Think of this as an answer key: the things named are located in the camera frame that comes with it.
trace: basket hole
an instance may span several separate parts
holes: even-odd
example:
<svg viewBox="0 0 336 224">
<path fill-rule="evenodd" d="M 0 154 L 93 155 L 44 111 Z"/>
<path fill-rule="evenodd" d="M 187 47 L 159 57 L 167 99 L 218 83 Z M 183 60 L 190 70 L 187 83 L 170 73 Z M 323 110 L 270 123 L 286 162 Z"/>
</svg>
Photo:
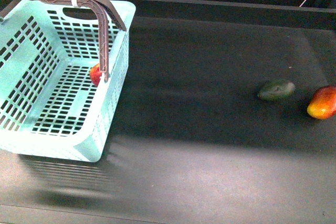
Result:
<svg viewBox="0 0 336 224">
<path fill-rule="evenodd" d="M 97 20 L 96 15 L 91 9 L 74 9 L 65 7 L 63 8 L 63 14 L 67 17 L 75 19 Z"/>
<path fill-rule="evenodd" d="M 9 52 L 5 57 L 4 60 L 8 60 L 10 58 L 10 56 L 12 56 L 12 54 Z"/>
</svg>

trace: dark gray surface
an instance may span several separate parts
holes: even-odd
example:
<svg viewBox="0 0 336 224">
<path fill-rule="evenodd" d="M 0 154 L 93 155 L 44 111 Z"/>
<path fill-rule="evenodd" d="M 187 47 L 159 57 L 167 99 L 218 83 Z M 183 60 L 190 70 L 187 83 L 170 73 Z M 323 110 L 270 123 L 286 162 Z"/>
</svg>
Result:
<svg viewBox="0 0 336 224">
<path fill-rule="evenodd" d="M 0 204 L 175 224 L 335 223 L 336 118 L 305 113 L 314 90 L 335 81 L 335 39 L 331 31 L 135 18 L 102 159 L 0 151 Z M 271 78 L 292 80 L 297 92 L 257 100 Z M 0 221 L 11 220 L 8 211 Z"/>
</svg>

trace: green mango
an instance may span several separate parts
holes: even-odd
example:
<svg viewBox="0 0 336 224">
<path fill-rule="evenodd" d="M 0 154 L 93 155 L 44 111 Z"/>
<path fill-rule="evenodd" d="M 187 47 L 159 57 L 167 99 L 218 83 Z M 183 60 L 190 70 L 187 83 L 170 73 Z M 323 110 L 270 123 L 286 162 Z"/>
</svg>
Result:
<svg viewBox="0 0 336 224">
<path fill-rule="evenodd" d="M 278 101 L 289 97 L 294 91 L 295 85 L 293 82 L 285 79 L 277 79 L 265 83 L 257 96 L 265 101 Z"/>
</svg>

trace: red apple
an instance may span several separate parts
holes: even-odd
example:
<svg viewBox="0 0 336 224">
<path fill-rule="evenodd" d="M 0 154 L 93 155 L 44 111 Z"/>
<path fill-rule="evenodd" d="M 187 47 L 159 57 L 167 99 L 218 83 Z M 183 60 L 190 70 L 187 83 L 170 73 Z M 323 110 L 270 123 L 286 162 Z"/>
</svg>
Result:
<svg viewBox="0 0 336 224">
<path fill-rule="evenodd" d="M 96 64 L 95 66 L 93 66 L 90 70 L 90 79 L 92 81 L 92 83 L 98 87 L 98 84 L 100 82 L 101 79 L 101 71 L 99 69 L 99 63 Z"/>
</svg>

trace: light blue basket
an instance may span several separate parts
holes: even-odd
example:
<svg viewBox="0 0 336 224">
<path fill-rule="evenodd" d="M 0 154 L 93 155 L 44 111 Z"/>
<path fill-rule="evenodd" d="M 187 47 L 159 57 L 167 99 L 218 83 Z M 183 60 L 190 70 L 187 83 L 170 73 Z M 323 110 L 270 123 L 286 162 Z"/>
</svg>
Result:
<svg viewBox="0 0 336 224">
<path fill-rule="evenodd" d="M 110 78 L 96 88 L 98 21 L 63 5 L 22 0 L 0 24 L 0 148 L 86 162 L 100 159 L 128 69 L 135 6 L 111 1 L 127 31 L 109 19 Z"/>
</svg>

